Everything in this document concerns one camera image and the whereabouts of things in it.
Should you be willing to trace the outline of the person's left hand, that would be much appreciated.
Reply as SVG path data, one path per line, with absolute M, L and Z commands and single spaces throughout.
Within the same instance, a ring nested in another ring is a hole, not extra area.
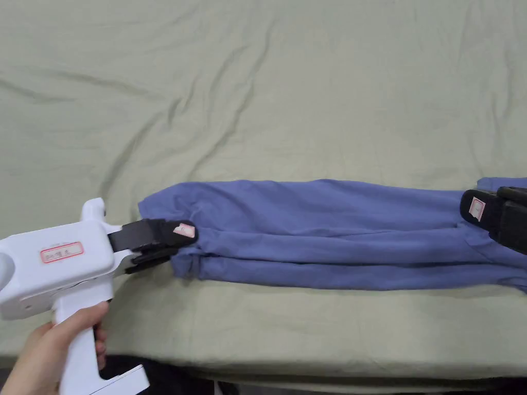
M 28 336 L 1 393 L 57 394 L 69 345 L 84 330 L 95 335 L 97 370 L 103 369 L 107 334 L 101 323 L 108 311 L 109 303 L 104 301 L 77 311 L 57 325 L 49 322 L 36 328 Z

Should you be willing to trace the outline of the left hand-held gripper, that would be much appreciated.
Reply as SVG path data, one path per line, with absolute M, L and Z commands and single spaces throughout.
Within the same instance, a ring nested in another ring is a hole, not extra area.
M 9 236 L 1 240 L 1 316 L 24 319 L 53 312 L 61 323 L 80 309 L 113 298 L 113 278 L 123 261 L 126 275 L 168 262 L 199 239 L 188 220 L 144 219 L 139 247 L 115 252 L 109 235 L 121 226 L 105 221 L 103 199 L 88 200 L 79 222 Z M 59 394 L 139 394 L 149 387 L 143 366 L 108 380 L 98 370 L 93 330 L 71 343 Z

